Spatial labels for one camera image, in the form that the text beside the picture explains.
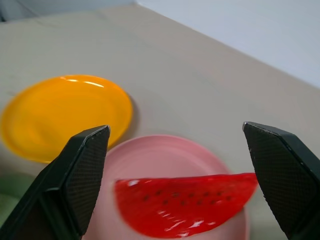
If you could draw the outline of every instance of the orange plate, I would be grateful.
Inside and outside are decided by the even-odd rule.
[[[115,83],[90,75],[54,77],[22,91],[5,108],[1,135],[21,157],[50,163],[69,138],[109,125],[109,147],[128,129],[133,115],[129,96]]]

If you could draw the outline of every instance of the textured gripper pad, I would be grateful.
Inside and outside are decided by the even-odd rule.
[[[81,235],[87,231],[100,191],[108,139],[108,128],[90,137],[66,180],[66,199]]]
[[[247,124],[243,131],[265,200],[290,239],[316,196],[317,185],[283,139],[261,126]]]

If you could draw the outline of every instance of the pink plate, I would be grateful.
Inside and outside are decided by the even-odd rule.
[[[154,240],[131,229],[118,214],[113,185],[117,179],[177,178],[230,173],[204,147],[181,137],[151,135],[116,146],[106,156],[101,189],[85,240]],[[248,240],[243,210],[223,225],[188,240]]]

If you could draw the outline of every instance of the table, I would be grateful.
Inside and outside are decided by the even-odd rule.
[[[24,88],[67,74],[107,78],[132,97],[125,138],[191,139],[235,173],[252,172],[244,121],[297,134],[318,156],[320,91],[140,6],[0,25],[0,110]],[[38,174],[0,145],[2,171]],[[248,204],[252,240],[285,240],[262,192]]]

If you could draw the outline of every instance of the red watermelon slice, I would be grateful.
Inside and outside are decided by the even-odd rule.
[[[133,229],[154,238],[212,230],[240,212],[253,195],[254,173],[118,180],[118,209]]]

